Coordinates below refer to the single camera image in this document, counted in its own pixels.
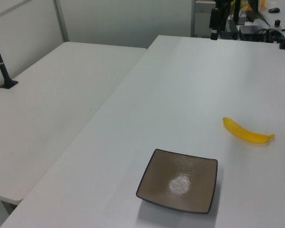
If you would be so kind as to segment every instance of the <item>white wall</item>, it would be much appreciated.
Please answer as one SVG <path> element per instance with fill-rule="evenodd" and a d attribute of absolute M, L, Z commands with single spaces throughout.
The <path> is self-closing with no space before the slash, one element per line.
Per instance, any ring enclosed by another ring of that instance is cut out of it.
<path fill-rule="evenodd" d="M 31 0 L 0 17 L 0 52 L 11 78 L 61 43 L 53 0 Z"/>
<path fill-rule="evenodd" d="M 70 41 L 148 48 L 190 36 L 191 0 L 57 0 Z"/>

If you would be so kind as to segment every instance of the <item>square plate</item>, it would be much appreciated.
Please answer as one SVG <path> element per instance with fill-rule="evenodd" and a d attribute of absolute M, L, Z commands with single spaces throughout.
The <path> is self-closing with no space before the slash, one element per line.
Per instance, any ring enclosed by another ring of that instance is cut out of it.
<path fill-rule="evenodd" d="M 207 214 L 217 181 L 218 161 L 156 149 L 136 196 L 163 207 Z"/>

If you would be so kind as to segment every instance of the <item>banana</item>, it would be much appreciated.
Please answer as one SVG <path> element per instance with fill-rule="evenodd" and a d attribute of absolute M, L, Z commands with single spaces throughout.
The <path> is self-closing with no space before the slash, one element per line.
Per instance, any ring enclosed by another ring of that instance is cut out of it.
<path fill-rule="evenodd" d="M 264 135 L 254 132 L 250 132 L 240 126 L 237 122 L 233 121 L 231 118 L 223 118 L 224 126 L 234 135 L 240 137 L 241 139 L 251 142 L 251 143 L 266 143 L 275 137 L 275 134 Z"/>

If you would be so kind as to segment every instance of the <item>table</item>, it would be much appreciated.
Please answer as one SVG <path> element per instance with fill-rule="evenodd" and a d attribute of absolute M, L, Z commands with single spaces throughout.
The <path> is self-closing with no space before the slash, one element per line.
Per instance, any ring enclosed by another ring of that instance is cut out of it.
<path fill-rule="evenodd" d="M 21 202 L 144 52 L 67 42 L 0 89 L 0 200 Z"/>
<path fill-rule="evenodd" d="M 279 13 L 268 13 L 269 9 L 278 7 L 280 9 Z M 268 0 L 266 3 L 266 7 L 261 10 L 261 13 L 263 14 L 264 18 L 271 24 L 272 26 L 275 25 L 275 20 L 280 20 L 281 21 L 281 28 L 285 29 L 285 0 L 276 0 L 276 1 L 271 1 Z"/>
<path fill-rule="evenodd" d="M 276 139 L 241 141 L 224 116 Z M 135 196 L 156 148 L 218 160 L 209 214 Z M 2 225 L 22 227 L 285 227 L 285 50 L 157 37 Z"/>

